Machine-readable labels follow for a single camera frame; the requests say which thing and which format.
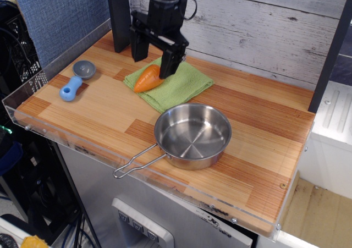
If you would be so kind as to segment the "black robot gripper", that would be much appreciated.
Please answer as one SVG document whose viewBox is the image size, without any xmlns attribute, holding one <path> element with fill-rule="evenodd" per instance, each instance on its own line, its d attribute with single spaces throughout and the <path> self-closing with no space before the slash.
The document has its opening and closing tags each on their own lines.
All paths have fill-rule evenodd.
<svg viewBox="0 0 352 248">
<path fill-rule="evenodd" d="M 135 62 L 148 57 L 149 44 L 163 51 L 160 79 L 175 74 L 189 45 L 180 29 L 186 19 L 187 0 L 149 0 L 148 12 L 132 11 L 131 54 Z"/>
</svg>

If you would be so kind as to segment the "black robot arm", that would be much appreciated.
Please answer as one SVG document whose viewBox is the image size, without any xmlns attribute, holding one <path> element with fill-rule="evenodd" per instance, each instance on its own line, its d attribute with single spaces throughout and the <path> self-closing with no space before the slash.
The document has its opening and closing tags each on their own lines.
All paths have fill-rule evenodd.
<svg viewBox="0 0 352 248">
<path fill-rule="evenodd" d="M 148 13 L 132 11 L 131 54 L 138 62 L 148 56 L 149 45 L 163 51 L 159 77 L 175 74 L 189 45 L 181 34 L 188 0 L 150 0 Z"/>
</svg>

